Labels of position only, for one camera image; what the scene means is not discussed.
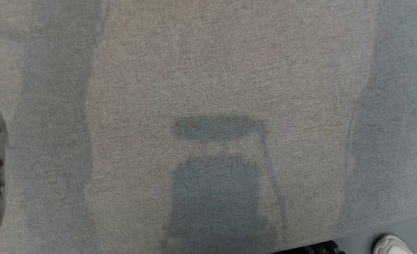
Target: white shoe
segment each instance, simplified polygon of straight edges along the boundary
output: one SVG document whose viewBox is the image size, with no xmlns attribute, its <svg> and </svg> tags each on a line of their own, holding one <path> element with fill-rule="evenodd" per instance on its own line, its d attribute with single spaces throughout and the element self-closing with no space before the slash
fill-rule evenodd
<svg viewBox="0 0 417 254">
<path fill-rule="evenodd" d="M 414 254 L 414 252 L 396 236 L 386 235 L 378 241 L 373 254 Z"/>
</svg>

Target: gray floor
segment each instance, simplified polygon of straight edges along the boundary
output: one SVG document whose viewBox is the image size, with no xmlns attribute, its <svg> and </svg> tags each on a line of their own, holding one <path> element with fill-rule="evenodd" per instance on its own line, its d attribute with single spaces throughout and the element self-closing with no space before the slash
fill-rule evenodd
<svg viewBox="0 0 417 254">
<path fill-rule="evenodd" d="M 376 239 L 382 235 L 392 234 L 408 244 L 417 254 L 417 219 L 395 225 L 383 225 L 337 238 L 334 241 L 339 249 L 347 254 L 371 253 Z"/>
</svg>

